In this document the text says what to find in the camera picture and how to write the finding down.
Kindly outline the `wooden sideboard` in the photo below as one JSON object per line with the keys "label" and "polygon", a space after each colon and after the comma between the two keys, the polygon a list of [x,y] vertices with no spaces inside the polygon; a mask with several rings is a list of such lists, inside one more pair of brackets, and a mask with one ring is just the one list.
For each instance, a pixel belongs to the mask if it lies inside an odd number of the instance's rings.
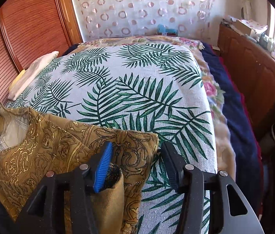
{"label": "wooden sideboard", "polygon": [[220,55],[245,99],[257,139],[275,123],[275,60],[261,46],[221,23],[217,45]]}

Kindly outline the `palm leaf print sheet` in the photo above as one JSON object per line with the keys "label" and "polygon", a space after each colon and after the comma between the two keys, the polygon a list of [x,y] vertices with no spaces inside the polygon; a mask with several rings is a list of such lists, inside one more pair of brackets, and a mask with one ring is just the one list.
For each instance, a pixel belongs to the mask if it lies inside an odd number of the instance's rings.
{"label": "palm leaf print sheet", "polygon": [[99,45],[54,59],[8,107],[31,107],[81,123],[155,133],[184,161],[217,168],[202,71],[176,44]]}

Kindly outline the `cardboard box on sideboard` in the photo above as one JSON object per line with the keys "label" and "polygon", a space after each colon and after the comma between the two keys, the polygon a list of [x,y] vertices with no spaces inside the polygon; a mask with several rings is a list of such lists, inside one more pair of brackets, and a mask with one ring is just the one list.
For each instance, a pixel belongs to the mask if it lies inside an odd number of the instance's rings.
{"label": "cardboard box on sideboard", "polygon": [[245,34],[250,37],[254,37],[255,35],[260,35],[264,33],[267,29],[267,25],[260,24],[254,20],[245,20],[245,19],[237,19],[232,25],[238,29],[242,34]]}

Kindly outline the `navy blue blanket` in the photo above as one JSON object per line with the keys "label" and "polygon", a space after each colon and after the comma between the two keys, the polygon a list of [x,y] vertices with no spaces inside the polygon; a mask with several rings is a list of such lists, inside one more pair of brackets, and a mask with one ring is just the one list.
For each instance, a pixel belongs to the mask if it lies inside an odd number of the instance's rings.
{"label": "navy blue blanket", "polygon": [[236,184],[239,186],[254,212],[259,215],[262,205],[263,167],[261,150],[254,136],[244,96],[231,79],[223,58],[217,56],[208,43],[201,50],[211,74],[224,93],[223,114],[230,131],[230,142],[235,152]]}

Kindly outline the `red-brown louvered wardrobe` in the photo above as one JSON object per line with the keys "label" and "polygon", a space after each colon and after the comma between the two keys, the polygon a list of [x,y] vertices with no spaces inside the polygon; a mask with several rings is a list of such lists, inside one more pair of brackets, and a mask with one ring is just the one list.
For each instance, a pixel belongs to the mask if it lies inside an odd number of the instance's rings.
{"label": "red-brown louvered wardrobe", "polygon": [[7,0],[0,8],[0,102],[38,57],[82,42],[72,0]]}

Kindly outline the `floral fleece blanket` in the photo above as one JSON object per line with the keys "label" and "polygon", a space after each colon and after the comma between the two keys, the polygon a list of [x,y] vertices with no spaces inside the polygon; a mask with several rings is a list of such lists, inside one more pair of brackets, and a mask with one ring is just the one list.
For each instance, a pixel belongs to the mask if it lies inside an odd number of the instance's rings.
{"label": "floral fleece blanket", "polygon": [[215,129],[216,153],[218,170],[225,170],[235,180],[236,179],[236,154],[230,142],[230,131],[227,125],[227,119],[223,114],[224,91],[212,75],[211,63],[203,57],[203,52],[209,47],[198,40],[190,40],[182,37],[170,36],[134,36],[105,38],[77,45],[77,51],[90,50],[93,48],[112,47],[125,44],[145,44],[145,43],[164,43],[179,45],[189,49],[197,61],[202,72],[202,82],[207,94],[210,105],[212,121]]}

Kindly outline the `sheer circle-pattern curtain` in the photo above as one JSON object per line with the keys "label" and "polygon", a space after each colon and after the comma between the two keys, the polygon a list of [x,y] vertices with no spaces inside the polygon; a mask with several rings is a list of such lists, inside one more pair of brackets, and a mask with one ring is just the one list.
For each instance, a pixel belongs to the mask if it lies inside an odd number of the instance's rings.
{"label": "sheer circle-pattern curtain", "polygon": [[72,0],[83,41],[155,35],[162,24],[178,36],[209,36],[214,0]]}

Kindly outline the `gold patterned garment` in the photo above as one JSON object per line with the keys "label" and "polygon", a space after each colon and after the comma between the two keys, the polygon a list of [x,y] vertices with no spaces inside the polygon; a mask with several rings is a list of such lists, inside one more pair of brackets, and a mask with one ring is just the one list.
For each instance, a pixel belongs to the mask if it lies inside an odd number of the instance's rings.
{"label": "gold patterned garment", "polygon": [[12,219],[48,171],[73,171],[113,145],[106,187],[91,196],[100,233],[135,233],[142,187],[158,136],[70,121],[32,108],[0,105],[0,202]]}

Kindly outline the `yellow pillow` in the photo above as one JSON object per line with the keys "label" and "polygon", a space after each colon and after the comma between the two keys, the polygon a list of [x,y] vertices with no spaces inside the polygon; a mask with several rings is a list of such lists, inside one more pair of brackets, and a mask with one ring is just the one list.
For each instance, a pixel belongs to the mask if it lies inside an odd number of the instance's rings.
{"label": "yellow pillow", "polygon": [[22,70],[15,78],[14,80],[11,82],[10,86],[8,87],[8,92],[10,92],[13,88],[13,86],[19,81],[19,79],[21,79],[21,77],[23,76],[23,74],[25,74],[26,70]]}

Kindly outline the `blue plastic toy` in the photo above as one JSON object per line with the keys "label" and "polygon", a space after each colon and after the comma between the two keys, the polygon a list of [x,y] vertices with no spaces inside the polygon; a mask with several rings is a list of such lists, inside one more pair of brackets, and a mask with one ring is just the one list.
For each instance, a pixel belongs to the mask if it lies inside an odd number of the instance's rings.
{"label": "blue plastic toy", "polygon": [[178,30],[173,28],[168,28],[162,24],[157,26],[157,35],[164,35],[164,36],[177,36]]}

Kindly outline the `white pillow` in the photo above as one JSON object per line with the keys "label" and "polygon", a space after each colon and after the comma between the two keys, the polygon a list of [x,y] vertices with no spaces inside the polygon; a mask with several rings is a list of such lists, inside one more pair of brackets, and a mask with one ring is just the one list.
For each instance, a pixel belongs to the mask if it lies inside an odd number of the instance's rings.
{"label": "white pillow", "polygon": [[19,81],[13,86],[12,90],[8,92],[7,99],[15,100],[34,80],[34,78],[46,68],[53,59],[59,54],[59,51],[53,51],[35,59],[30,66],[26,69],[25,74],[19,79]]}

